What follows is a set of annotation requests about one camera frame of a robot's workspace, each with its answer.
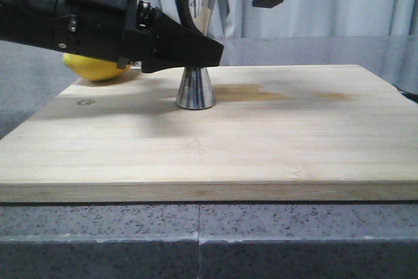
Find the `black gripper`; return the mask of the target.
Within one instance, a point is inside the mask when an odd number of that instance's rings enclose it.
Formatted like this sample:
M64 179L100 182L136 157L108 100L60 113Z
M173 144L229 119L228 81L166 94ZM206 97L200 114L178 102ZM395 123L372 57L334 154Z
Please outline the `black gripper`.
M143 73L174 67L217 67L223 45L203 35L194 21L196 0L175 0L181 25L159 8L146 29L138 22L138 0L57 0L66 16L54 29L54 48L114 62L124 68L141 61Z

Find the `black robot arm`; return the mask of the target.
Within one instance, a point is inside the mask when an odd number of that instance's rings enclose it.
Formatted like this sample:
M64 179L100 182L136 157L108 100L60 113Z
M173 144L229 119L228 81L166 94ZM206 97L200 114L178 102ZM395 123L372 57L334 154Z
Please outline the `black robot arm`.
M144 73L216 67L223 46L140 0L1 0L1 39Z

